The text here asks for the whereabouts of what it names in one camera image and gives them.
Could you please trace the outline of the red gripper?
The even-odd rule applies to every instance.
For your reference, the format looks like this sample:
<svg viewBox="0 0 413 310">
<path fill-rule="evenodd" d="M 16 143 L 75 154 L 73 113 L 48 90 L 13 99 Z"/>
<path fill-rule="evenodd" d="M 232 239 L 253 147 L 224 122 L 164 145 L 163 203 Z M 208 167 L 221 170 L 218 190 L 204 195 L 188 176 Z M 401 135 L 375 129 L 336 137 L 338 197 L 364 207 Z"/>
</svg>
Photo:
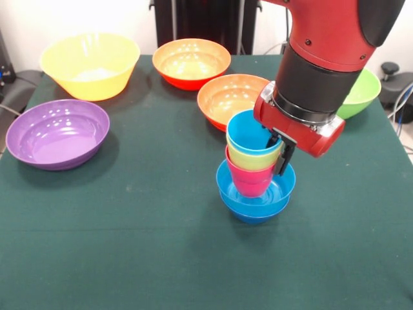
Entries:
<svg viewBox="0 0 413 310">
<path fill-rule="evenodd" d="M 274 101 L 273 91 L 276 82 L 271 81 L 262 89 L 254 105 L 254 118 L 269 130 L 276 130 L 290 140 L 283 140 L 284 149 L 274 166 L 274 174 L 282 176 L 288 167 L 295 148 L 318 158 L 331 148 L 345 128 L 345 121 L 338 116 L 324 125 L 306 124 L 285 114 Z M 280 142 L 279 134 L 273 134 L 266 148 L 276 147 Z"/>
</svg>

